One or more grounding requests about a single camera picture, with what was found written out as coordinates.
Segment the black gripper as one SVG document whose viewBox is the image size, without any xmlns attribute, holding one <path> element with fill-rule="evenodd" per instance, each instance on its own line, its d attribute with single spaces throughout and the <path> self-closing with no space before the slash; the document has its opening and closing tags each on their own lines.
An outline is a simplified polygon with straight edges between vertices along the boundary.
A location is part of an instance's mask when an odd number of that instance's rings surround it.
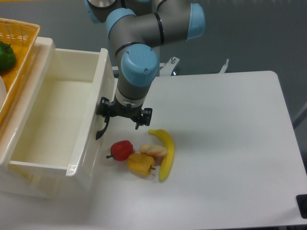
<svg viewBox="0 0 307 230">
<path fill-rule="evenodd" d="M 131 119 L 135 122 L 135 129 L 140 126 L 149 126 L 153 114 L 152 108 L 144 108 L 142 106 L 132 107 L 122 105 L 117 100 L 109 101 L 106 97 L 101 97 L 96 114 L 104 118 L 104 122 L 109 122 L 111 117 L 121 116 Z"/>
</svg>

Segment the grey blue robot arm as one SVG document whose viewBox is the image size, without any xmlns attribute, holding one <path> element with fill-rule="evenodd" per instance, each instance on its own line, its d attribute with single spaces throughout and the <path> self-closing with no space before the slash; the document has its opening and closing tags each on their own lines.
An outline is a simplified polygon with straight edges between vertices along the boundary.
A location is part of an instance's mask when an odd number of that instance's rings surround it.
<svg viewBox="0 0 307 230">
<path fill-rule="evenodd" d="M 189 0 L 87 0 L 85 6 L 93 22 L 106 25 L 119 74 L 114 99 L 102 98 L 96 113 L 105 123 L 121 116 L 148 126 L 152 109 L 143 103 L 159 70 L 154 49 L 201 36 L 202 6 Z"/>
</svg>

